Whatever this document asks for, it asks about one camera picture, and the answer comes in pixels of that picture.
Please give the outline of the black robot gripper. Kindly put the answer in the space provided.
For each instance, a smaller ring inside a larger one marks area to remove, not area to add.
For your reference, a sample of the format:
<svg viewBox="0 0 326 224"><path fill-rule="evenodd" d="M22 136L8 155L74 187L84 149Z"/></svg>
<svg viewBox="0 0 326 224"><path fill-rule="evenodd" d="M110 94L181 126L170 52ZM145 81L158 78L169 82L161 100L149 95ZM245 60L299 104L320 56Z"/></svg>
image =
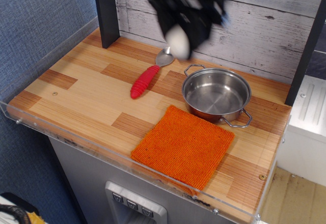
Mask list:
<svg viewBox="0 0 326 224"><path fill-rule="evenodd" d="M166 42L183 36L189 38L191 50L198 48L210 35L212 24L226 25L227 0L148 0L157 13L158 22Z"/></svg>

